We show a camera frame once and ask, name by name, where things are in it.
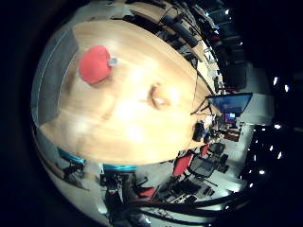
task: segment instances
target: desk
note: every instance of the desk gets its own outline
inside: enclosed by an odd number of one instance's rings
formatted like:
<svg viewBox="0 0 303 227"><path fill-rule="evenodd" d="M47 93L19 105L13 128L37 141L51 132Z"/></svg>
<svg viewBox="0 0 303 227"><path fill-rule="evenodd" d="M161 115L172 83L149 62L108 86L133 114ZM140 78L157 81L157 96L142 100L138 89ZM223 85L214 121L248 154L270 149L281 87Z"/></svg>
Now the desk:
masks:
<svg viewBox="0 0 303 227"><path fill-rule="evenodd" d="M80 51L68 69L58 117L41 126L44 135L68 152L107 164L159 163L186 149L197 120L189 114L209 95L199 79L194 98L192 66L147 30L124 21L87 22L73 31ZM108 79L90 86L77 66L96 44L105 45L118 64ZM156 82L177 88L179 105L167 111L149 105Z"/></svg>
<svg viewBox="0 0 303 227"><path fill-rule="evenodd" d="M156 24L159 23L159 21L162 19L163 16L170 15L171 17L175 17L178 13L176 9L173 9L171 7L171 4L165 2L167 4L167 7L165 9L161 9L159 7L146 4L146 3L141 3L141 2L136 2L132 4L124 4L124 3L113 3L113 5L126 5L130 11L134 14L137 14L139 16L142 16ZM183 25L186 29L189 29L190 24L186 21L183 21ZM166 29L169 33L175 34L175 32L169 28L168 26L163 26L164 29ZM196 35L195 38L197 40L201 40L202 37L199 35ZM210 88L215 91L214 88L214 83L212 78L208 75L208 70L217 70L219 69L217 63L211 63L208 64L207 60L204 57L205 49L206 49L206 44L204 41L199 41L198 44L191 49L191 52L193 55L198 59L198 71L203 75L205 78L206 82L210 86ZM219 81L223 81L222 76L219 75Z"/></svg>
<svg viewBox="0 0 303 227"><path fill-rule="evenodd" d="M127 6L132 13L158 24L162 17L166 14L172 17L175 17L177 15L177 11L172 9L171 4L167 2L165 4L165 9L142 2L134 2L131 4L125 4L124 2L114 2L111 4L111 6Z"/></svg>

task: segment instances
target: red cap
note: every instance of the red cap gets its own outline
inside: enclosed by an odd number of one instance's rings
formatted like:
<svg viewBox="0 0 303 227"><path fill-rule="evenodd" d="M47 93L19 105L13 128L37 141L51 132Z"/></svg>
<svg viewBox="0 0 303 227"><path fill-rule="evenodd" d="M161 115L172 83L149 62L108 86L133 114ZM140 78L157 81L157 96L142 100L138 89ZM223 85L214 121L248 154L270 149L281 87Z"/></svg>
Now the red cap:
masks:
<svg viewBox="0 0 303 227"><path fill-rule="evenodd" d="M103 45L95 45L84 53L79 62L82 79L88 83L97 83L110 75L112 67L108 60L109 52Z"/></svg>

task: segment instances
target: computer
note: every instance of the computer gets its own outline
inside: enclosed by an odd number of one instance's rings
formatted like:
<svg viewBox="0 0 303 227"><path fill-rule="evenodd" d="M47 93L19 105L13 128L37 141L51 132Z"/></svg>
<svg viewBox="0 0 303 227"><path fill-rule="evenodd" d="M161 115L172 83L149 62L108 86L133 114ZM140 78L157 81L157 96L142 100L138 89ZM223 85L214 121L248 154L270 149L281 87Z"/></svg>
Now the computer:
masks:
<svg viewBox="0 0 303 227"><path fill-rule="evenodd" d="M207 96L206 99L209 103L215 106L222 114L226 115L229 119L240 116L248 103L250 102L252 93L228 94L219 96Z"/></svg>

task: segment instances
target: computer monitor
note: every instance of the computer monitor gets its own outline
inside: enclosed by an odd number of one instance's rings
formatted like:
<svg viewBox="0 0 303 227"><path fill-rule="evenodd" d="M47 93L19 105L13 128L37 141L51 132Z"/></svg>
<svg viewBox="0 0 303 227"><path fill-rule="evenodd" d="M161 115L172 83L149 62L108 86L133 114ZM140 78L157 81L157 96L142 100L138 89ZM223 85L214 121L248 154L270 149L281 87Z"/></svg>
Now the computer monitor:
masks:
<svg viewBox="0 0 303 227"><path fill-rule="evenodd" d="M225 113L224 114L224 122L226 124L236 124L237 117L234 113Z"/></svg>
<svg viewBox="0 0 303 227"><path fill-rule="evenodd" d="M239 115L244 112L252 93L241 93L220 96L207 96L210 104L214 105L222 114L235 114Z"/></svg>

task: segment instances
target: red cushion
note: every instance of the red cushion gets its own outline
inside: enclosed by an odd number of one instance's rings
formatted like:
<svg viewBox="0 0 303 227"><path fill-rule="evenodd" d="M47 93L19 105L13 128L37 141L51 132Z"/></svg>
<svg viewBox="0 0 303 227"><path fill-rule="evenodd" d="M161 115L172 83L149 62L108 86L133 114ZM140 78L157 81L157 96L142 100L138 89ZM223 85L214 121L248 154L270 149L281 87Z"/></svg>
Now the red cushion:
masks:
<svg viewBox="0 0 303 227"><path fill-rule="evenodd" d="M209 145L205 145L200 148L201 156L205 156L207 154L207 151L209 150Z"/></svg>
<svg viewBox="0 0 303 227"><path fill-rule="evenodd" d="M111 56L103 45L91 47L81 57L79 62L79 73L84 81L96 83L109 76L112 67L108 64Z"/></svg>
<svg viewBox="0 0 303 227"><path fill-rule="evenodd" d="M151 197L155 191L154 187L140 187L138 188L138 195L140 197Z"/></svg>
<svg viewBox="0 0 303 227"><path fill-rule="evenodd" d="M192 158L192 155L193 154L187 154L186 156L183 156L176 160L174 169L172 172L173 176L175 176L175 177L179 176L187 170L190 160Z"/></svg>

